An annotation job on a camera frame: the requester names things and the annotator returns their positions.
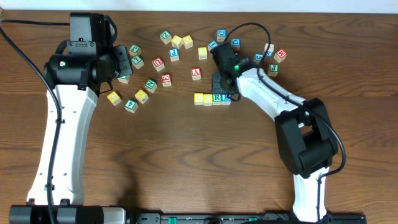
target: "wood grain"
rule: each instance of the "wood grain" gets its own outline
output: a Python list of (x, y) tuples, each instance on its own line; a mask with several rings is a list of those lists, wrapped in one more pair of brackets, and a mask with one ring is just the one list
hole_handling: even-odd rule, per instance
[[(289, 54), (276, 82), (305, 98), (319, 97), (347, 148), (344, 171), (326, 182), (326, 207), (358, 212), (369, 223), (395, 223), (398, 213), (398, 17), (369, 14), (106, 12), (118, 27), (116, 44), (142, 47), (144, 66), (129, 84), (115, 82), (124, 101), (158, 87), (136, 114), (100, 96), (91, 120), (85, 158), (86, 205), (124, 205), (165, 213), (253, 213), (290, 210), (292, 176), (280, 160), (274, 125), (247, 99), (230, 106), (193, 105), (193, 93), (209, 93), (212, 59), (198, 60), (197, 47), (243, 22), (268, 27), (276, 49)], [(5, 11), (4, 17), (68, 21), (66, 11)], [(36, 63), (44, 63), (67, 27), (5, 24), (11, 39)], [(170, 62), (159, 38), (163, 30), (190, 34), (194, 48)], [(264, 47), (255, 27), (237, 30), (241, 55)], [(23, 204), (39, 164), (47, 119), (45, 88), (32, 69), (0, 39), (0, 223), (9, 207)], [(150, 62), (162, 57), (166, 69)], [(192, 67), (202, 80), (193, 82)], [(333, 167), (340, 163), (335, 156)]]

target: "white background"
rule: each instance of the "white background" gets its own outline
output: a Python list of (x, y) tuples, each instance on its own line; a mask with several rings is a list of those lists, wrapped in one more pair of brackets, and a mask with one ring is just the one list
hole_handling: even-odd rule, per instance
[(398, 0), (0, 0), (4, 9), (398, 13)]

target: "cable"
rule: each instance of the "cable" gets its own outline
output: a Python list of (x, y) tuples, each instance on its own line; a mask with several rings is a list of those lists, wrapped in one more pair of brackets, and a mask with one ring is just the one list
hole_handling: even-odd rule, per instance
[(310, 110), (310, 109), (307, 108), (306, 106), (301, 105), (300, 103), (297, 103), (297, 102), (291, 100), (291, 99), (289, 98), (289, 96), (285, 96), (285, 95), (283, 95), (282, 93), (278, 92), (275, 88), (273, 88), (273, 87), (270, 86), (268, 83), (266, 83), (266, 82), (264, 81), (264, 79), (262, 78), (262, 76), (260, 75), (260, 68), (262, 67), (262, 64), (264, 63), (264, 59), (265, 59), (265, 57), (266, 57), (266, 53), (267, 53), (267, 51), (269, 50), (269, 47), (271, 46), (271, 35), (269, 34), (267, 28), (265, 28), (263, 25), (258, 24), (258, 23), (256, 23), (256, 22), (248, 22), (248, 23), (245, 23), (245, 24), (241, 24), (241, 25), (235, 27), (233, 30), (231, 30), (231, 32), (229, 32), (229, 33), (227, 34), (227, 36), (226, 36), (224, 42), (226, 42), (226, 40), (228, 39), (228, 37), (229, 37), (234, 31), (236, 31), (236, 30), (239, 29), (240, 27), (248, 26), (248, 25), (254, 25), (254, 26), (260, 27), (261, 29), (263, 29), (263, 30), (267, 33), (267, 36), (268, 36), (268, 46), (267, 46), (266, 50), (264, 51), (264, 53), (263, 53), (263, 55), (262, 55), (262, 58), (261, 58), (261, 61), (260, 61), (260, 64), (259, 64), (259, 66), (258, 66), (258, 68), (257, 68), (257, 76), (258, 76), (259, 80), (262, 82), (262, 84), (264, 84), (266, 87), (268, 87), (268, 88), (269, 88), (270, 90), (272, 90), (274, 93), (276, 93), (277, 95), (279, 95), (279, 96), (280, 96), (282, 99), (284, 99), (285, 101), (287, 101), (287, 102), (289, 102), (289, 103), (291, 103), (291, 104), (297, 106), (298, 108), (303, 109), (303, 110), (306, 111), (310, 116), (313, 116), (314, 118), (319, 119), (319, 120), (326, 126), (326, 128), (332, 133), (332, 135), (335, 137), (335, 139), (337, 140), (337, 143), (338, 143), (338, 145), (339, 145), (339, 147), (340, 147), (340, 150), (341, 150), (341, 157), (342, 157), (342, 158), (341, 158), (341, 164), (340, 164), (340, 166), (339, 166), (337, 169), (333, 170), (333, 171), (330, 171), (330, 172), (327, 172), (326, 174), (320, 175), (320, 176), (318, 177), (318, 180), (317, 180), (317, 182), (318, 182), (317, 215), (318, 215), (318, 223), (319, 223), (319, 221), (320, 221), (320, 211), (319, 211), (319, 207), (320, 207), (320, 191), (321, 191), (321, 190), (320, 190), (320, 186), (321, 186), (321, 184), (322, 184), (322, 178), (327, 177), (327, 176), (329, 176), (329, 175), (336, 174), (336, 173), (340, 172), (341, 170), (343, 170), (343, 168), (344, 168), (344, 166), (345, 166), (345, 164), (346, 164), (346, 151), (345, 151), (345, 147), (344, 147), (343, 142), (341, 141), (340, 137), (337, 135), (336, 131), (328, 124), (327, 121), (325, 121), (325, 119), (324, 119), (322, 116), (320, 116), (317, 112)]
[(33, 70), (36, 72), (36, 74), (39, 76), (39, 78), (43, 81), (45, 87), (48, 89), (54, 103), (55, 103), (55, 108), (57, 109), (57, 120), (56, 122), (56, 127), (55, 127), (55, 134), (54, 134), (54, 140), (52, 144), (52, 149), (51, 149), (51, 155), (50, 155), (50, 161), (49, 161), (49, 170), (47, 173), (47, 203), (48, 203), (48, 208), (49, 208), (49, 215), (50, 215), (50, 221), (52, 224), (56, 224), (57, 221), (55, 219), (55, 215), (53, 213), (53, 205), (52, 205), (52, 172), (53, 172), (53, 167), (54, 167), (54, 160), (55, 160), (55, 152), (57, 150), (57, 144), (58, 144), (58, 137), (60, 135), (60, 129), (61, 129), (61, 124), (62, 124), (62, 110), (60, 103), (57, 100), (57, 97), (55, 96), (54, 91), (50, 88), (49, 83), (43, 76), (43, 74), (40, 72), (40, 70), (36, 67), (36, 65), (27, 57), (20, 49), (19, 47), (7, 36), (7, 34), (4, 32), (2, 28), (2, 23), (3, 22), (10, 22), (10, 23), (18, 23), (18, 24), (32, 24), (32, 25), (42, 25), (42, 26), (69, 26), (69, 23), (64, 23), (64, 22), (36, 22), (36, 21), (23, 21), (23, 20), (17, 20), (17, 19), (0, 19), (0, 33), (4, 37), (4, 39), (8, 42), (9, 45), (27, 62), (28, 65), (30, 65)]

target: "yellow block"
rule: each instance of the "yellow block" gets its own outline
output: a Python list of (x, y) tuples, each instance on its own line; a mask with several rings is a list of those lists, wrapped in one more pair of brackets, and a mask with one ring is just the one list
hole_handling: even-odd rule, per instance
[(182, 38), (175, 35), (172, 39), (172, 46), (179, 49), (182, 45)]
[(107, 98), (114, 106), (116, 106), (117, 104), (122, 102), (122, 100), (120, 99), (119, 95), (115, 91), (113, 91), (111, 94), (109, 94), (107, 96)]
[(213, 94), (203, 94), (203, 106), (213, 105)]
[(203, 105), (203, 93), (195, 93), (193, 96), (195, 105)]
[(198, 48), (199, 60), (207, 59), (207, 49), (206, 47)]
[(192, 40), (192, 37), (190, 35), (183, 37), (182, 38), (182, 42), (183, 42), (183, 44), (185, 46), (185, 49), (193, 47), (193, 40)]
[(136, 93), (136, 98), (142, 104), (144, 104), (149, 99), (148, 94), (144, 92), (144, 90), (139, 90)]

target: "toy block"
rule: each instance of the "toy block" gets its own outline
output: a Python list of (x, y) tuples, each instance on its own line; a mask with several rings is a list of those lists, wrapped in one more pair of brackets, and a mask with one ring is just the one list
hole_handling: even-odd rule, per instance
[(163, 87), (172, 86), (172, 76), (170, 74), (162, 75)]
[(221, 94), (213, 94), (213, 106), (221, 105)]
[(195, 105), (203, 105), (203, 93), (195, 93), (193, 95), (193, 102)]
[(170, 49), (169, 50), (170, 60), (172, 62), (176, 60), (180, 60), (180, 54), (178, 53), (178, 49)]
[(255, 62), (260, 62), (262, 59), (262, 53), (255, 53), (254, 54), (254, 61)]
[(217, 42), (224, 42), (226, 38), (226, 29), (219, 29), (217, 31)]
[(270, 64), (269, 68), (268, 68), (268, 76), (270, 77), (276, 77), (276, 75), (278, 75), (279, 72), (279, 65), (274, 65), (274, 64)]
[(157, 88), (157, 84), (155, 81), (153, 80), (148, 80), (145, 85), (144, 85), (145, 89), (148, 90), (151, 93), (154, 93), (156, 88)]
[(192, 75), (192, 80), (201, 79), (201, 70), (200, 70), (200, 68), (191, 69), (191, 75)]
[(118, 105), (120, 102), (122, 102), (122, 99), (120, 99), (120, 96), (113, 91), (111, 94), (107, 96), (108, 100), (113, 104), (113, 106)]
[(222, 94), (221, 96), (221, 105), (230, 105), (231, 99), (229, 99), (226, 94)]
[(182, 46), (182, 38), (174, 35), (172, 39), (172, 46), (175, 47), (176, 49), (179, 49)]
[(234, 51), (239, 51), (239, 49), (241, 48), (241, 39), (239, 38), (231, 39), (231, 46)]
[(277, 61), (278, 63), (281, 63), (283, 60), (286, 59), (287, 53), (286, 51), (284, 51), (283, 49), (278, 50), (275, 55), (274, 55), (274, 59), (275, 61)]
[(206, 47), (198, 48), (199, 60), (207, 59), (207, 50)]
[(130, 76), (126, 75), (126, 76), (123, 76), (123, 77), (119, 77), (118, 80), (119, 80), (119, 82), (129, 83)]
[[(264, 47), (264, 52), (267, 50), (267, 47), (268, 47), (268, 44), (266, 44), (266, 46)], [(268, 51), (274, 52), (274, 47), (275, 47), (274, 44), (270, 44)]]
[(217, 41), (212, 40), (208, 45), (207, 45), (207, 50), (211, 51), (213, 48), (219, 46), (219, 43)]
[(138, 103), (135, 102), (134, 100), (127, 100), (126, 105), (124, 105), (124, 109), (132, 113), (135, 113), (137, 108), (138, 108)]
[(272, 57), (273, 54), (274, 54), (273, 52), (267, 51), (266, 57)]
[(160, 57), (155, 58), (155, 60), (152, 61), (152, 64), (158, 72), (164, 68), (164, 61)]
[(185, 49), (193, 47), (193, 40), (190, 35), (182, 38), (182, 44), (185, 46)]
[(136, 69), (144, 66), (144, 61), (139, 56), (135, 56), (131, 59), (132, 65), (135, 66)]
[(149, 99), (148, 94), (144, 92), (144, 90), (138, 90), (138, 92), (136, 93), (136, 98), (138, 102), (142, 104), (144, 104)]
[(164, 44), (170, 43), (172, 41), (172, 34), (165, 30), (163, 33), (160, 34), (160, 39), (163, 41)]
[(203, 106), (213, 105), (213, 94), (203, 94)]
[(129, 52), (130, 55), (133, 57), (139, 56), (141, 54), (141, 48), (138, 45), (133, 44), (131, 45)]

